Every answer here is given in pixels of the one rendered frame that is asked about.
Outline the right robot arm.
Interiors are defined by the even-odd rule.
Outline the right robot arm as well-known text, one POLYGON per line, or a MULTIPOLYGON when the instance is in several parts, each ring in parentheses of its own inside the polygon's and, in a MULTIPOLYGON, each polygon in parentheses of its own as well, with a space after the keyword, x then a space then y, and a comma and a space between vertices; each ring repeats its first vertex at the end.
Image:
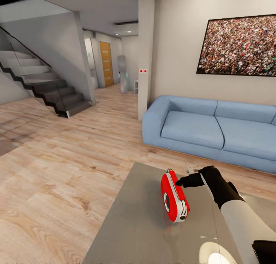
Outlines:
POLYGON ((248 206, 236 187, 214 166, 187 166, 176 186, 205 185, 218 204, 243 264, 276 264, 276 233, 248 206))

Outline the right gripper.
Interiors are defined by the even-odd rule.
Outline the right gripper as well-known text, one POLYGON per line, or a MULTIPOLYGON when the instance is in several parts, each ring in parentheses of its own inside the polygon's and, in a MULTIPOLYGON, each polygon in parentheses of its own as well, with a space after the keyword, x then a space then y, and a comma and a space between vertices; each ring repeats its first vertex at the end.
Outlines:
POLYGON ((196 183, 194 179, 195 174, 191 174, 186 177, 181 177, 180 180, 175 182, 176 186, 183 186, 184 188, 187 187, 197 187, 197 186, 203 186, 196 183))

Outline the radio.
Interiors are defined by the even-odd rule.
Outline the radio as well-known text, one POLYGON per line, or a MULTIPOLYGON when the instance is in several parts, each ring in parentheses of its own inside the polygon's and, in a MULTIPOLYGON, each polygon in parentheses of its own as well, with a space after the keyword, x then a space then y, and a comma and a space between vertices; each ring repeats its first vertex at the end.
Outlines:
POLYGON ((169 169, 162 176, 161 191, 170 220, 183 222, 187 218, 190 208, 181 186, 175 185, 176 181, 178 181, 176 173, 169 169))

